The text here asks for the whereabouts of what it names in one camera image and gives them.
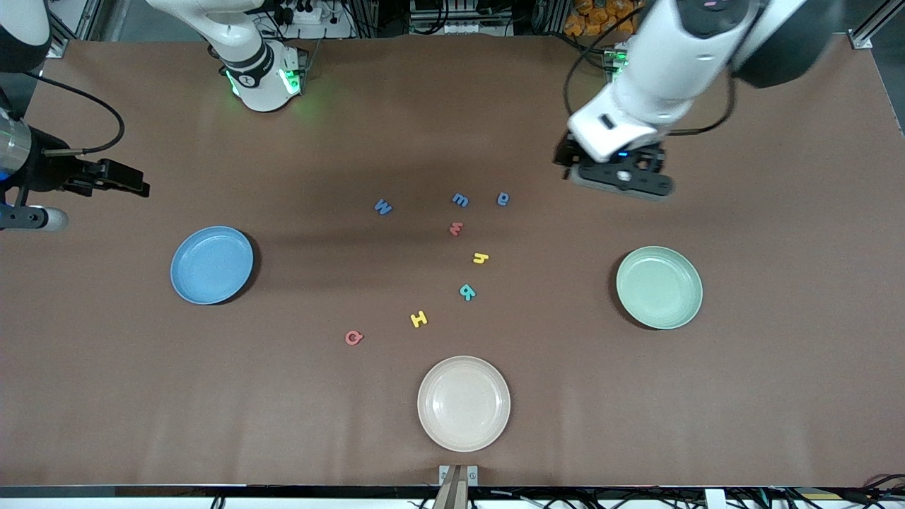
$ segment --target wire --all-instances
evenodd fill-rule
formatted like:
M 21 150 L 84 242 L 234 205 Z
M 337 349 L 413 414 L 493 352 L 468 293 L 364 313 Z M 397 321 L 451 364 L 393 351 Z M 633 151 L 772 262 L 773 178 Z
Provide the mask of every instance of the wire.
M 554 498 L 553 500 L 547 502 L 546 505 L 544 505 L 544 509 L 550 509 L 550 506 L 555 504 L 556 502 L 562 502 L 563 504 L 568 505 L 570 509 L 577 509 L 577 507 L 572 505 L 572 503 L 565 498 Z
M 328 12 L 330 12 L 331 14 L 339 14 L 339 13 L 342 12 L 342 11 L 339 10 L 339 9 L 337 9 L 337 10 L 334 11 L 333 9 L 327 7 L 327 2 L 321 2 L 320 5 L 321 5 L 324 9 L 326 9 Z M 333 0 L 333 6 L 336 7 L 336 5 L 337 5 L 337 0 Z
M 510 14 L 510 20 L 509 20 L 508 23 L 506 23 L 506 28 L 503 29 L 503 37 L 506 36 L 506 32 L 509 31 L 509 27 L 510 27 L 513 23 L 516 23 L 516 22 L 519 22 L 519 21 L 524 21 L 524 20 L 528 19 L 529 16 L 531 16 L 531 14 L 525 14 L 525 15 L 523 15 L 523 16 L 519 16 L 519 17 L 517 17 L 517 18 L 513 18 L 512 15 Z M 512 35 L 515 35 L 515 27 L 514 27 L 514 26 L 512 27 Z
M 625 16 L 617 19 L 613 26 L 604 30 L 604 32 L 602 34 L 598 35 L 597 38 L 594 39 L 594 42 L 591 43 L 590 46 L 585 48 L 585 50 L 583 50 L 581 52 L 581 54 L 578 55 L 578 58 L 576 58 L 575 63 L 572 64 L 572 67 L 568 70 L 568 74 L 566 74 L 566 80 L 563 82 L 563 102 L 566 104 L 566 111 L 568 112 L 569 115 L 571 115 L 572 113 L 575 113 L 575 111 L 572 110 L 572 104 L 569 102 L 568 85 L 569 85 L 569 83 L 572 82 L 572 76 L 575 75 L 575 71 L 576 71 L 576 69 L 578 69 L 578 65 L 580 65 L 581 62 L 585 59 L 585 57 L 591 53 L 591 50 L 593 50 L 595 46 L 600 44 L 600 42 L 603 41 L 607 35 L 611 34 L 613 32 L 613 30 L 616 29 L 616 27 L 618 27 L 620 24 L 623 24 L 626 21 L 632 19 L 632 17 L 635 14 L 640 13 L 642 10 L 643 10 L 643 7 L 637 7 L 631 13 L 626 14 Z
M 93 95 L 87 93 L 86 91 L 80 91 L 79 89 L 77 89 L 75 87 L 71 87 L 71 86 L 67 85 L 66 83 L 60 83 L 60 82 L 57 82 L 56 80 L 51 80 L 50 78 L 44 78 L 40 74 L 35 74 L 33 72 L 23 72 L 23 74 L 25 74 L 26 76 L 31 76 L 32 78 L 35 78 L 39 82 L 45 82 L 47 84 L 53 85 L 54 87 L 59 87 L 65 91 L 70 91 L 74 94 L 78 94 L 81 97 L 84 97 L 85 99 L 89 99 L 91 101 L 97 102 L 105 110 L 107 110 L 113 114 L 113 117 L 116 118 L 116 122 L 118 125 L 118 130 L 117 130 L 116 136 L 114 136 L 113 139 L 111 139 L 107 143 L 104 143 L 103 145 L 98 145 L 97 147 L 91 147 L 90 149 L 46 150 L 44 152 L 44 155 L 46 155 L 48 157 L 72 156 L 72 155 L 76 155 L 76 154 L 85 155 L 85 154 L 93 154 L 95 152 L 101 152 L 101 151 L 109 149 L 109 148 L 113 147 L 114 145 L 116 145 L 117 143 L 119 143 L 119 141 L 122 139 L 122 135 L 126 133 L 126 122 L 123 121 L 122 115 L 120 115 L 118 111 L 114 110 L 113 107 L 110 106 L 109 104 L 107 104 L 106 102 L 101 101 L 100 99 L 98 99 L 97 97 L 94 97 Z
M 566 43 L 566 44 L 572 46 L 573 48 L 577 49 L 578 51 L 584 51 L 584 50 L 587 50 L 587 49 L 590 47 L 590 46 L 584 46 L 584 45 L 582 45 L 581 43 L 579 43 L 578 41 L 574 41 L 574 40 L 572 40 L 572 39 L 569 39 L 569 38 L 566 37 L 564 34 L 561 34 L 561 33 L 559 33 L 559 32 L 541 32 L 541 33 L 538 34 L 538 35 L 550 35 L 550 36 L 556 37 L 557 39 L 559 39 L 559 40 L 562 41 L 563 43 Z M 606 50 L 601 50 L 601 49 L 598 49 L 598 48 L 590 48 L 589 53 L 590 53 L 590 54 L 604 54 L 604 53 L 606 53 Z
M 224 507 L 226 507 L 226 497 L 215 496 L 213 502 L 211 502 L 211 509 L 224 509 Z
M 792 495 L 787 490 L 780 490 L 779 493 L 783 494 L 783 498 L 786 499 L 788 509 L 798 509 L 798 504 L 795 503 L 795 499 L 792 498 Z
M 531 32 L 535 35 L 538 34 L 540 30 L 547 28 L 547 23 L 549 23 L 551 9 L 547 6 L 547 2 L 545 0 L 540 0 L 536 4 L 534 4 L 534 9 L 531 11 Z
M 696 134 L 709 132 L 721 126 L 723 122 L 725 122 L 729 119 L 729 117 L 732 116 L 732 112 L 735 111 L 736 105 L 736 83 L 735 78 L 732 77 L 731 72 L 727 72 L 726 75 L 729 77 L 729 83 L 727 84 L 726 90 L 728 98 L 726 100 L 726 109 L 723 111 L 722 116 L 707 127 L 697 129 L 677 129 L 670 132 L 668 136 L 694 136 Z
M 270 12 L 270 11 L 264 11 L 264 13 L 267 15 L 267 17 L 271 18 L 271 23 L 273 23 L 273 28 L 276 29 L 277 35 L 279 35 L 279 37 L 280 37 L 280 38 L 277 39 L 277 40 L 280 41 L 281 43 L 285 43 L 286 41 L 289 41 L 289 39 L 287 39 L 286 37 L 283 36 L 283 34 L 282 34 L 282 29 L 281 29 L 280 26 L 277 24 L 277 20 L 273 19 L 273 16 L 271 15 L 271 12 Z
M 876 481 L 870 483 L 869 485 L 865 485 L 862 489 L 873 489 L 879 487 L 880 485 L 885 485 L 890 481 L 894 481 L 896 479 L 905 479 L 905 474 L 894 474 L 894 475 L 886 475 L 885 477 L 881 477 Z
M 578 43 L 578 40 L 577 40 L 577 39 L 573 39 L 573 42 L 574 42 L 577 46 L 580 46 L 580 45 L 581 45 L 581 44 Z M 599 70 L 601 70 L 601 71 L 605 71 L 605 70 L 606 70 L 606 68 L 604 67 L 603 64 L 594 62 L 594 60 L 591 59 L 591 55 L 590 55 L 590 54 L 585 55 L 585 62 L 588 62 L 589 64 L 591 64 L 591 67 L 595 67 L 596 69 L 599 69 Z
M 364 25 L 367 28 L 370 28 L 371 30 L 374 30 L 375 32 L 377 30 L 379 30 L 376 26 L 367 24 L 363 21 L 358 21 L 358 19 L 354 15 L 352 15 L 352 12 L 348 10 L 348 5 L 346 5 L 346 2 L 341 2 L 341 4 L 342 4 L 343 10 L 346 11 L 346 16 L 348 17 L 348 20 L 351 23 L 355 24 L 355 27 L 357 30 L 359 30 L 360 32 L 367 32 L 367 30 L 361 30 L 362 25 Z M 361 33 L 358 34 L 358 39 L 361 39 Z
M 804 495 L 801 494 L 801 492 L 799 492 L 798 490 L 796 490 L 796 489 L 794 489 L 794 488 L 786 488 L 786 491 L 787 491 L 788 493 L 794 495 L 795 497 L 797 497 L 799 500 L 804 500 L 804 501 L 805 501 L 805 504 L 810 505 L 810 506 L 813 507 L 814 509 L 823 509 L 823 507 L 821 507 L 820 505 L 815 504 L 814 502 L 811 502 L 811 500 L 810 500 L 809 498 L 805 497 Z
M 318 56 L 318 49 L 320 49 L 320 42 L 323 39 L 318 39 L 318 43 L 314 45 L 314 51 L 311 52 L 311 56 L 308 57 L 308 65 L 305 66 L 305 72 L 311 70 L 311 66 L 314 65 L 314 57 Z
M 396 0 L 396 6 L 399 7 L 399 2 Z M 446 8 L 446 14 L 443 14 L 443 8 Z M 440 29 L 446 26 L 446 22 L 450 19 L 450 4 L 449 0 L 443 0 L 443 2 L 437 7 L 437 21 L 432 23 L 432 27 L 427 32 L 422 32 L 417 28 L 411 26 L 405 22 L 405 14 L 400 10 L 399 19 L 403 22 L 403 25 L 406 25 L 410 32 L 414 32 L 419 35 L 433 35 L 437 32 L 440 32 Z
M 756 491 L 754 489 L 747 490 L 742 488 L 739 488 L 738 490 L 742 494 L 751 497 L 751 500 L 753 500 L 754 503 L 757 504 L 757 507 L 760 507 L 761 509 L 770 509 L 770 505 L 767 503 L 767 496 L 764 495 L 764 490 L 759 489 L 759 491 Z
M 738 504 L 732 504 L 732 503 L 726 502 L 726 505 L 732 505 L 733 507 L 740 507 L 741 509 L 749 509 L 748 505 L 745 504 L 745 501 L 742 500 L 741 497 L 738 496 L 737 493 L 733 492 L 730 489 L 727 489 L 726 494 L 729 495 L 730 498 L 732 498 L 733 500 L 738 502 Z

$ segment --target tabletop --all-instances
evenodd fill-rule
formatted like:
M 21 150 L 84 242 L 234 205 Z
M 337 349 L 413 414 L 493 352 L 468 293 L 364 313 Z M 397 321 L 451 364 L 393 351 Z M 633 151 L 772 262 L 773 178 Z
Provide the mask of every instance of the tabletop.
M 662 204 L 560 179 L 575 57 L 530 37 L 328 41 L 305 95 L 261 114 L 203 43 L 71 43 L 46 75 L 122 113 L 102 157 L 143 171 L 151 196 L 32 194 L 70 227 L 0 235 L 0 482 L 418 484 L 465 464 L 490 485 L 860 485 L 905 470 L 905 142 L 871 55 L 840 36 L 800 80 L 741 85 L 724 126 L 666 142 Z M 579 103 L 601 79 L 573 86 Z M 719 116 L 724 87 L 683 127 Z M 26 119 L 72 146 L 116 127 L 44 84 Z M 260 266 L 240 298 L 197 306 L 168 271 L 211 225 L 244 231 Z M 700 273 L 680 329 L 646 329 L 614 297 L 645 245 Z M 432 442 L 415 405 L 454 355 L 493 364 L 512 396 L 500 438 L 470 454 Z

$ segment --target plate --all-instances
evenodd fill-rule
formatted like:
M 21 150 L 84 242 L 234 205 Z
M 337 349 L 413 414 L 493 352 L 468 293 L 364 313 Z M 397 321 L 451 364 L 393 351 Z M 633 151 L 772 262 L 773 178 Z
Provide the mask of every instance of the plate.
M 216 304 L 235 295 L 252 275 L 252 243 L 229 226 L 191 234 L 173 255 L 170 282 L 193 304 Z
M 675 329 L 698 314 L 704 288 L 687 258 L 658 245 L 628 254 L 616 272 L 616 292 L 625 310 L 655 329 Z
M 428 371 L 418 390 L 418 418 L 437 444 L 470 453 L 496 440 L 510 415 L 506 380 L 486 360 L 462 355 Z

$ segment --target green led light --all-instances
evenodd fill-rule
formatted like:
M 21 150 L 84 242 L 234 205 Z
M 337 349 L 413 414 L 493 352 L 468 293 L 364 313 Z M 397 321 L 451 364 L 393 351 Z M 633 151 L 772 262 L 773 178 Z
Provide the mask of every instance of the green led light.
M 233 80 L 233 76 L 229 73 L 229 71 L 226 72 L 226 78 L 228 78 L 229 83 L 231 85 L 233 85 L 233 95 L 235 95 L 236 97 L 239 97 L 239 89 L 236 88 L 235 81 Z
M 290 94 L 299 93 L 299 80 L 295 79 L 294 71 L 284 71 L 280 70 L 280 77 L 283 80 L 283 84 L 286 85 L 286 91 Z

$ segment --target black cable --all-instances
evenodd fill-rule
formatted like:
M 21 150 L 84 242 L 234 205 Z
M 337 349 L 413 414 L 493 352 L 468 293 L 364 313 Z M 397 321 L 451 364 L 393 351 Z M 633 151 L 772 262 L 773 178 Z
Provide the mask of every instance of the black cable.
M 530 15 L 531 15 L 531 14 L 525 14 L 525 15 L 523 15 L 523 16 L 520 16 L 520 17 L 517 17 L 517 18 L 513 18 L 512 15 L 511 15 L 511 13 L 510 13 L 510 20 L 509 20 L 508 23 L 506 23 L 506 28 L 503 29 L 503 37 L 505 37 L 505 36 L 506 36 L 506 32 L 509 31 L 510 25 L 512 25 L 513 23 L 518 22 L 518 21 L 526 20 L 526 19 L 528 19 L 528 17 L 529 17 Z M 514 27 L 514 26 L 512 27 L 512 35 L 515 35 L 515 27 Z
M 277 39 L 277 41 L 280 41 L 281 43 L 285 43 L 286 41 L 289 41 L 289 39 L 287 39 L 286 37 L 283 36 L 283 34 L 282 34 L 282 29 L 281 29 L 280 26 L 277 24 L 277 20 L 273 19 L 273 16 L 271 15 L 271 12 L 270 12 L 270 11 L 264 11 L 264 13 L 267 15 L 267 17 L 271 18 L 271 23 L 273 23 L 273 28 L 276 29 L 277 35 L 279 35 L 279 37 L 280 37 L 279 39 Z
M 101 152 L 103 150 L 109 149 L 110 147 L 119 143 L 119 141 L 122 139 L 122 135 L 126 133 L 126 122 L 123 121 L 122 115 L 120 115 L 118 111 L 114 110 L 113 107 L 110 106 L 109 104 L 107 104 L 106 102 L 101 101 L 100 99 L 94 97 L 93 95 L 87 93 L 86 91 L 80 91 L 79 89 L 77 89 L 75 87 L 71 87 L 71 86 L 67 85 L 66 83 L 60 83 L 60 82 L 57 82 L 56 80 L 51 80 L 50 78 L 44 78 L 43 76 L 41 76 L 39 74 L 34 74 L 33 72 L 23 72 L 23 74 L 25 74 L 26 76 L 31 76 L 32 78 L 35 78 L 39 82 L 45 82 L 47 84 L 53 85 L 54 87 L 59 87 L 65 91 L 70 91 L 74 94 L 80 95 L 81 97 L 84 97 L 85 99 L 89 99 L 91 101 L 97 102 L 105 110 L 112 113 L 113 116 L 116 118 L 116 122 L 119 125 L 119 127 L 117 130 L 116 136 L 114 136 L 113 139 L 111 139 L 107 143 L 104 143 L 103 145 L 99 145 L 97 147 L 92 147 L 90 149 L 73 149 L 73 150 L 78 151 L 78 153 L 80 153 L 82 155 L 93 154 L 95 152 Z
M 578 43 L 578 40 L 575 39 L 575 38 L 573 38 L 572 41 L 576 44 L 576 46 L 580 46 L 580 45 L 581 45 L 581 44 Z M 595 62 L 595 61 L 591 58 L 591 55 L 590 55 L 590 54 L 585 55 L 585 62 L 589 63 L 589 64 L 591 65 L 591 67 L 594 67 L 594 68 L 599 69 L 599 70 L 601 70 L 601 71 L 605 71 L 605 70 L 606 70 L 606 67 L 604 67 L 604 65 L 601 64 L 601 63 Z
M 881 477 L 880 479 L 877 479 L 869 485 L 863 486 L 862 489 L 873 489 L 880 485 L 885 485 L 886 483 L 889 483 L 890 481 L 894 481 L 896 479 L 905 479 L 905 474 L 886 475 L 885 477 Z
M 589 54 L 600 54 L 600 55 L 602 55 L 602 54 L 606 53 L 606 50 L 601 50 L 601 49 L 598 49 L 598 48 L 591 48 L 590 46 L 584 46 L 584 45 L 582 45 L 581 43 L 579 43 L 578 41 L 575 41 L 575 40 L 573 40 L 573 39 L 569 39 L 569 38 L 566 37 L 564 34 L 561 34 L 561 33 L 559 33 L 559 32 L 541 32 L 540 34 L 536 34 L 536 35 L 549 35 L 549 36 L 552 36 L 552 37 L 556 37 L 557 39 L 559 39 L 559 40 L 562 41 L 563 43 L 566 43 L 566 44 L 572 46 L 573 48 L 577 49 L 577 50 L 580 51 L 580 52 L 583 52 L 584 50 L 587 50 L 588 48 L 590 48 Z
M 544 8 L 544 17 L 540 21 L 540 23 L 536 23 L 537 20 L 535 18 L 540 16 L 540 7 L 542 5 Z M 550 9 L 549 4 L 544 0 L 540 0 L 539 2 L 536 2 L 534 4 L 534 9 L 531 10 L 531 32 L 534 35 L 541 35 L 541 33 L 539 31 L 546 30 L 547 24 L 550 22 L 549 18 L 551 15 L 551 11 L 552 11 L 552 9 Z
M 741 497 L 738 496 L 737 493 L 733 492 L 730 488 L 726 489 L 726 495 L 729 495 L 730 498 L 732 498 L 733 500 L 735 500 L 736 502 L 739 503 L 739 505 L 736 505 L 736 504 L 732 504 L 732 505 L 734 505 L 736 507 L 742 507 L 744 509 L 748 509 L 748 505 L 745 504 L 745 501 L 742 500 Z
M 744 488 L 739 488 L 738 490 L 743 495 L 751 497 L 751 500 L 754 501 L 754 503 L 757 504 L 757 507 L 760 507 L 760 509 L 771 509 L 770 506 L 768 506 L 767 503 L 764 502 L 764 500 L 760 497 L 760 493 L 758 493 L 757 490 Z
M 810 506 L 813 507 L 814 509 L 823 509 L 823 507 L 821 507 L 820 505 L 815 504 L 814 502 L 811 502 L 810 499 L 808 499 L 807 497 L 805 497 L 804 495 L 802 495 L 801 492 L 799 492 L 798 490 L 796 490 L 796 489 L 794 489 L 794 488 L 786 488 L 786 491 L 789 492 L 789 493 L 791 493 L 791 494 L 794 495 L 795 497 L 797 497 L 799 500 L 804 500 L 804 501 L 805 501 L 805 504 L 810 505 Z
M 575 63 L 572 64 L 572 67 L 568 70 L 568 74 L 566 74 L 566 80 L 563 82 L 563 102 L 566 104 L 566 111 L 568 112 L 569 115 L 571 115 L 572 113 L 575 113 L 575 112 L 572 110 L 572 105 L 569 103 L 568 85 L 569 85 L 569 83 L 572 82 L 572 76 L 575 75 L 575 71 L 576 71 L 576 69 L 578 69 L 578 65 L 580 65 L 581 62 L 585 59 L 585 57 L 591 53 L 591 50 L 593 50 L 595 46 L 600 44 L 600 42 L 603 41 L 607 35 L 611 34 L 613 32 L 613 30 L 616 29 L 616 27 L 618 27 L 619 25 L 632 19 L 632 17 L 635 14 L 640 13 L 643 9 L 644 9 L 644 7 L 637 7 L 631 13 L 626 14 L 625 16 L 617 19 L 616 23 L 613 26 L 604 30 L 604 32 L 602 34 L 598 35 L 597 38 L 594 39 L 594 42 L 591 43 L 590 46 L 588 46 L 584 51 L 581 52 L 580 55 L 578 55 L 578 58 L 576 58 Z
M 780 493 L 783 495 L 783 498 L 786 499 L 788 509 L 798 509 L 798 505 L 795 503 L 795 499 L 792 498 L 787 490 L 780 490 Z
M 444 17 L 444 15 L 443 15 L 443 8 L 444 8 L 444 7 L 446 7 L 446 14 L 445 14 L 445 17 Z M 450 6 L 449 6 L 449 0 L 443 0 L 443 1 L 437 6 L 437 9 L 438 9 L 438 10 L 437 10 L 437 21 L 435 21 L 434 23 L 432 23 L 433 26 L 432 26 L 429 30 L 427 30 L 427 32 L 422 32 L 422 31 L 418 30 L 417 28 L 411 26 L 410 24 L 407 24 L 405 21 L 403 21 L 403 24 L 404 24 L 404 25 L 407 25 L 408 30 L 409 30 L 410 32 L 414 32 L 415 34 L 419 34 L 419 35 L 433 35 L 433 34 L 436 34 L 437 32 L 440 32 L 440 29 L 443 28 L 443 27 L 446 25 L 446 22 L 449 21 L 449 19 L 450 19 Z M 402 12 L 402 11 L 400 11 L 399 19 L 400 19 L 400 20 L 404 20 L 404 18 L 405 18 L 405 13 Z
M 722 116 L 707 127 L 697 129 L 676 129 L 674 131 L 671 131 L 669 133 L 669 136 L 694 136 L 696 134 L 709 132 L 722 125 L 723 122 L 725 122 L 729 119 L 729 117 L 732 116 L 732 112 L 735 111 L 736 105 L 736 83 L 735 78 L 732 77 L 731 72 L 727 72 L 726 75 L 729 77 L 729 82 L 727 84 L 726 90 L 728 98 L 726 100 L 726 109 L 723 111 Z
M 211 509 L 224 509 L 226 507 L 226 497 L 217 495 L 211 502 Z
M 703 504 L 699 502 L 700 498 L 689 500 L 687 497 L 685 497 L 681 490 L 663 490 L 663 493 L 665 495 L 672 496 L 672 498 L 675 498 L 676 500 L 683 501 L 685 503 L 685 509 L 698 509 L 700 507 L 703 507 Z
M 348 10 L 348 5 L 346 5 L 346 2 L 340 2 L 340 3 L 342 4 L 343 10 L 346 11 L 346 16 L 348 16 L 349 21 L 352 22 L 352 23 L 354 23 L 355 26 L 356 26 L 356 28 L 357 28 L 360 32 L 366 32 L 366 30 L 361 30 L 361 27 L 362 27 L 362 26 L 365 26 L 365 27 L 367 27 L 367 28 L 370 28 L 371 30 L 373 30 L 373 31 L 375 31 L 375 32 L 376 32 L 377 30 L 379 30 L 379 28 L 377 28 L 376 26 L 373 26 L 372 24 L 367 24 L 367 23 L 365 23 L 365 22 L 363 22 L 363 21 L 359 21 L 358 18 L 356 18 L 354 15 L 352 15 L 352 12 Z
M 575 507 L 571 502 L 569 502 L 569 501 L 566 500 L 565 498 L 554 498 L 553 500 L 547 502 L 546 505 L 544 505 L 544 509 L 550 509 L 550 506 L 553 505 L 553 504 L 555 504 L 556 502 L 562 502 L 563 504 L 568 505 L 570 509 L 578 509 L 577 507 Z

